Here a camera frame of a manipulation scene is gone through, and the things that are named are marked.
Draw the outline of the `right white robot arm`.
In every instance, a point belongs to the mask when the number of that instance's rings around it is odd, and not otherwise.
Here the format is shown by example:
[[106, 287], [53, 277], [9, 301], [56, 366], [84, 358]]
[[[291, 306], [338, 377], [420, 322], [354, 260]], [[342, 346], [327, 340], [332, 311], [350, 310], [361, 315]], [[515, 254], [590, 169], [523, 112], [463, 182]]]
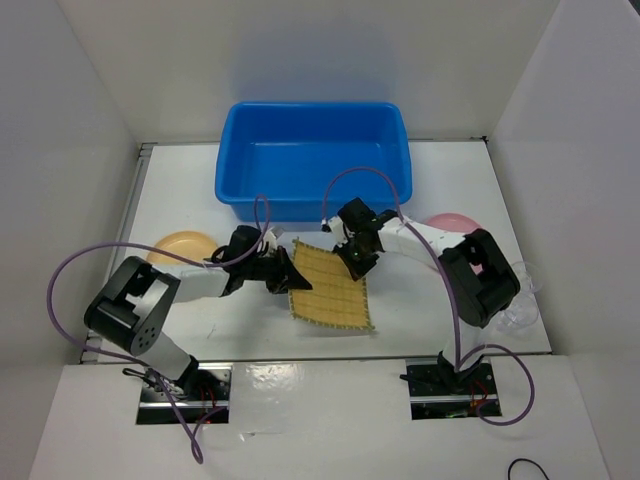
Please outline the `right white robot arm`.
[[462, 234], [430, 227], [394, 210], [377, 214], [360, 198], [323, 220], [322, 230], [333, 235], [333, 252], [353, 280], [365, 277], [381, 253], [410, 258], [441, 275], [453, 336], [438, 354], [438, 381], [450, 393], [463, 391], [481, 362], [484, 329], [521, 290], [494, 237], [482, 228]]

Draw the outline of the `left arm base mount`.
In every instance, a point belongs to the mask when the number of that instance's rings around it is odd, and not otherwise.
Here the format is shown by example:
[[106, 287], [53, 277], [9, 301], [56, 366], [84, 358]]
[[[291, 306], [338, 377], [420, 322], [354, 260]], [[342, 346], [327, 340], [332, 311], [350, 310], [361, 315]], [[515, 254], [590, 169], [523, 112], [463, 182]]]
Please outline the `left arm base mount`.
[[[167, 388], [188, 424], [195, 425], [200, 420], [204, 420], [205, 424], [227, 424], [230, 413], [232, 365], [204, 363], [201, 365], [201, 370], [207, 372], [205, 382], [202, 386], [196, 386], [191, 393], [185, 394], [172, 384], [167, 384]], [[123, 368], [122, 373], [142, 382], [136, 417], [137, 425], [178, 423], [167, 395], [150, 373], [132, 368]]]

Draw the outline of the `woven bamboo mat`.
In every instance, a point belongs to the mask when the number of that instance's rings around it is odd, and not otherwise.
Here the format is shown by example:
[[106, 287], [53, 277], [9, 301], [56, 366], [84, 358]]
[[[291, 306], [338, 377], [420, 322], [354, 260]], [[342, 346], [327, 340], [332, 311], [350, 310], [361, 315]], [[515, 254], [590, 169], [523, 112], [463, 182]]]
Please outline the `woven bamboo mat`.
[[293, 264], [312, 289], [289, 292], [292, 317], [320, 327], [373, 331], [366, 280], [353, 280], [335, 253], [298, 239], [293, 246]]

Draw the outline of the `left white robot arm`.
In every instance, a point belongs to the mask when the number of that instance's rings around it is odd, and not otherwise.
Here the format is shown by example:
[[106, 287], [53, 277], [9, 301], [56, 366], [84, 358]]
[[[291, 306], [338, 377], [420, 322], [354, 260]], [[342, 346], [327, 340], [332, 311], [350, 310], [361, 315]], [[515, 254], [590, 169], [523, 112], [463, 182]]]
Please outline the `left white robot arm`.
[[88, 306], [84, 323], [161, 374], [173, 397], [188, 399], [211, 376], [163, 332], [170, 309], [175, 303], [229, 296], [247, 281], [264, 283], [272, 294], [312, 288], [271, 230], [241, 225], [206, 266], [161, 270], [137, 256], [127, 257]]

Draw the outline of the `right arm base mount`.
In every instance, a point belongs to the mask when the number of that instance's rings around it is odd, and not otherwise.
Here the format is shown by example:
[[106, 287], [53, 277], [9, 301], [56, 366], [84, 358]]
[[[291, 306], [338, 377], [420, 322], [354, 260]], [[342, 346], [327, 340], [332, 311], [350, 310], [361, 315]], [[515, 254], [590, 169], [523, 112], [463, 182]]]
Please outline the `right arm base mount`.
[[435, 358], [409, 359], [399, 375], [408, 387], [412, 420], [474, 418], [481, 407], [486, 417], [501, 417], [498, 390], [491, 363], [482, 360], [455, 387], [445, 385]]

